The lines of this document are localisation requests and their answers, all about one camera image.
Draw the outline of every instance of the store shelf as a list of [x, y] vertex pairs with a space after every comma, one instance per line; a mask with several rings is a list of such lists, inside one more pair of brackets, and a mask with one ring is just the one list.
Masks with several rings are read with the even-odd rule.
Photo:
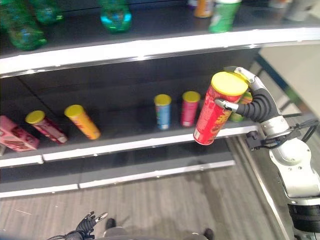
[[54, 194], [234, 164], [233, 156], [223, 139], [210, 146], [192, 142], [67, 162], [49, 162], [2, 169], [0, 198]]
[[235, 164], [223, 139], [210, 146], [192, 142], [130, 151], [120, 159], [113, 154], [108, 155], [106, 161], [97, 162], [93, 158], [85, 161], [79, 187], [99, 187]]
[[2, 169], [0, 198], [76, 190], [80, 174], [81, 165], [73, 162]]
[[[172, 105], [172, 124], [170, 129], [165, 131], [157, 128], [154, 107], [92, 115], [93, 121], [102, 133], [97, 140], [88, 140], [77, 127], [67, 120], [65, 125], [69, 126], [68, 142], [58, 145], [45, 136], [41, 136], [37, 150], [17, 153], [6, 149], [4, 155], [0, 157], [0, 166], [4, 168], [30, 164], [26, 160], [32, 157], [34, 157], [35, 164], [40, 163], [36, 160], [39, 156], [42, 156], [44, 162], [52, 162], [192, 142], [194, 141], [194, 127], [180, 126], [178, 109], [181, 109], [178, 105]], [[219, 132], [218, 138], [245, 134], [257, 129], [258, 125], [249, 120], [239, 123], [227, 122]]]
[[185, 54], [320, 41], [320, 21], [283, 20], [283, 9], [242, 5], [231, 32], [209, 34], [210, 19], [186, 6], [132, 10], [132, 28], [109, 34], [96, 14], [69, 16], [44, 27], [48, 43], [22, 52], [1, 36], [1, 78], [65, 68]]

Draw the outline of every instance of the gray floor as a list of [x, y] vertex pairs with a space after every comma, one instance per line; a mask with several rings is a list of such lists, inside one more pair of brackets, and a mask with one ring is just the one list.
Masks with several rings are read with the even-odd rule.
[[[236, 149], [230, 140], [231, 148]], [[217, 240], [283, 239], [250, 168], [236, 165], [108, 187], [1, 201], [0, 234], [47, 239], [73, 230], [88, 212], [107, 211], [131, 234], [183, 239], [210, 227]], [[104, 223], [95, 228], [102, 236]]]

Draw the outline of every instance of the person's shoe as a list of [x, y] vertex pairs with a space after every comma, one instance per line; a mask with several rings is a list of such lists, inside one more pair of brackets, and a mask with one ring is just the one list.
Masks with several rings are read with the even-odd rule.
[[105, 229], [108, 230], [116, 226], [117, 226], [116, 220], [114, 218], [109, 218], [108, 221], [106, 221]]
[[205, 236], [208, 240], [215, 239], [214, 231], [212, 231], [210, 228], [204, 230], [203, 236]]

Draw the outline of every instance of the snack box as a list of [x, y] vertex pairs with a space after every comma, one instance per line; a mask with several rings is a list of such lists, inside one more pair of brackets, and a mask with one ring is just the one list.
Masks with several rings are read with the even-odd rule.
[[16, 152], [24, 152], [37, 149], [39, 140], [6, 116], [1, 115], [0, 143]]

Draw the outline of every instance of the soda bottle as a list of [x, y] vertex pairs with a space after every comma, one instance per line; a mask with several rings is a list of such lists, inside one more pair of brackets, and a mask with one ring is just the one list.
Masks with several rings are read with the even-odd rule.
[[100, 0], [101, 22], [111, 32], [125, 32], [131, 27], [131, 13], [126, 0]]
[[34, 7], [36, 19], [44, 24], [54, 24], [63, 19], [63, 16], [54, 0], [30, 0]]
[[1, 0], [0, 16], [1, 27], [8, 33], [15, 47], [29, 51], [47, 42], [21, 0]]

